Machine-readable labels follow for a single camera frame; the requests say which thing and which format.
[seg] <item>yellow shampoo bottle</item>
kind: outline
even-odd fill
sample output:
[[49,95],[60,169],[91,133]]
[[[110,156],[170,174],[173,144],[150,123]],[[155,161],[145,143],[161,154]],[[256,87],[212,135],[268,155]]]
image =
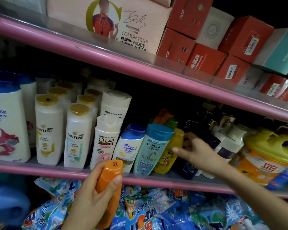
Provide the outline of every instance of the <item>yellow shampoo bottle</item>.
[[162,156],[160,157],[157,165],[154,167],[154,171],[158,174],[165,174],[174,164],[177,156],[173,153],[173,147],[182,147],[184,132],[178,128],[174,129],[174,135],[165,148]]

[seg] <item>fingernail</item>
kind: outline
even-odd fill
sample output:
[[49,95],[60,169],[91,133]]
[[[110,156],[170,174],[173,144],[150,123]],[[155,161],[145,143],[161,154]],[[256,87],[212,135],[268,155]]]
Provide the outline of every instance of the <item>fingernail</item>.
[[177,152],[178,152],[178,148],[176,148],[176,147],[175,147],[175,148],[172,148],[172,151],[175,152],[175,153],[177,153]]
[[119,185],[122,183],[122,180],[123,180],[123,177],[121,175],[118,175],[116,176],[114,179],[113,179],[113,182],[116,184],[116,185]]

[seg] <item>hand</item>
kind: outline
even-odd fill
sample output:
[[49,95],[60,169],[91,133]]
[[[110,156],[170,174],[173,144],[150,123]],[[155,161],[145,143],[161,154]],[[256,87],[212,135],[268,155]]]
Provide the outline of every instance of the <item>hand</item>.
[[187,160],[198,169],[214,176],[223,172],[226,166],[230,166],[221,156],[215,153],[206,142],[192,132],[185,133],[184,137],[188,138],[183,144],[185,149],[177,147],[172,149],[177,156]]
[[88,178],[79,189],[76,199],[72,204],[69,216],[65,220],[62,230],[93,230],[104,215],[108,203],[115,191],[122,185],[123,177],[115,177],[100,194],[95,186],[104,166],[105,161],[96,164]]

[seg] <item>yellow container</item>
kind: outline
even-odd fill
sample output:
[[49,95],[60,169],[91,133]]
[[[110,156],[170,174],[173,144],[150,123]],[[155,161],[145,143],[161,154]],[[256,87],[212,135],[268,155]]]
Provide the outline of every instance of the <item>yellow container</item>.
[[239,153],[231,164],[255,182],[266,185],[288,166],[288,146],[282,146],[286,141],[288,135],[262,128],[244,139],[247,152]]
[[158,174],[165,174],[172,167],[177,156],[173,153],[173,147],[182,147],[183,145],[184,132],[178,128],[174,129],[174,135],[167,144],[162,156],[154,167],[154,171]]

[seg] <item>teal box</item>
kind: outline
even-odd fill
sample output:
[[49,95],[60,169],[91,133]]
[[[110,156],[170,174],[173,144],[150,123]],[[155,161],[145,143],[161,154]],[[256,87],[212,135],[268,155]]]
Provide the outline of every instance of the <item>teal box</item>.
[[288,28],[275,29],[255,58],[255,65],[270,72],[288,73]]

